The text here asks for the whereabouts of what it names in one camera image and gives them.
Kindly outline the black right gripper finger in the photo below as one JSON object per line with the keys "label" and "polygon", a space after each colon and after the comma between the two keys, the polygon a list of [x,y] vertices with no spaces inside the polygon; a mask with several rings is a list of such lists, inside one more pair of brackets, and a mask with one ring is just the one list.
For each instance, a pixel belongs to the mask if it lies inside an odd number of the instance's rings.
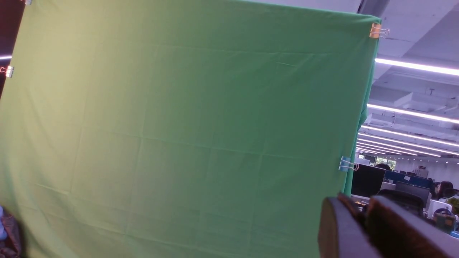
{"label": "black right gripper finger", "polygon": [[318,231],[321,258],[457,258],[458,239],[383,197],[365,211],[346,195],[323,199]]}

